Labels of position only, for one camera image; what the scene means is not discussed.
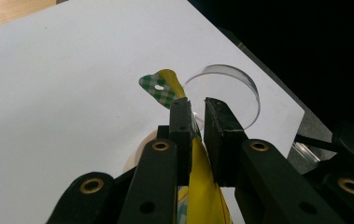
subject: white surface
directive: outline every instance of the white surface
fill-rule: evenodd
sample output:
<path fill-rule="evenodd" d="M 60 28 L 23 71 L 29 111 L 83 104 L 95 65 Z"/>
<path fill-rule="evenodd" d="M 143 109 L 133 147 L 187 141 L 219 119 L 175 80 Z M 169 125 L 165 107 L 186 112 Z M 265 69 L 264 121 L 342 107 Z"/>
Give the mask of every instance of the white surface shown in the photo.
<path fill-rule="evenodd" d="M 303 109 L 187 1 L 73 0 L 0 26 L 0 224 L 45 223 L 75 178 L 122 173 L 168 123 L 140 77 L 169 68 L 184 83 L 214 63 L 252 77 L 248 137 L 286 156 Z"/>

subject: green checkered pattern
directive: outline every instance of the green checkered pattern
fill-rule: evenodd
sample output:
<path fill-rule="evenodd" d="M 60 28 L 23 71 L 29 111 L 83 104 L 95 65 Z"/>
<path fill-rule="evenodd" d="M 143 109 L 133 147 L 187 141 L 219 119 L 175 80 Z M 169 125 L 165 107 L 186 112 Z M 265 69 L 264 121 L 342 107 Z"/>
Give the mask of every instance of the green checkered pattern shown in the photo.
<path fill-rule="evenodd" d="M 176 100 L 177 96 L 167 82 L 159 74 L 147 75 L 139 79 L 139 85 L 153 96 L 157 102 L 166 108 L 170 108 L 171 103 Z M 156 85 L 163 87 L 162 90 L 157 90 Z"/>

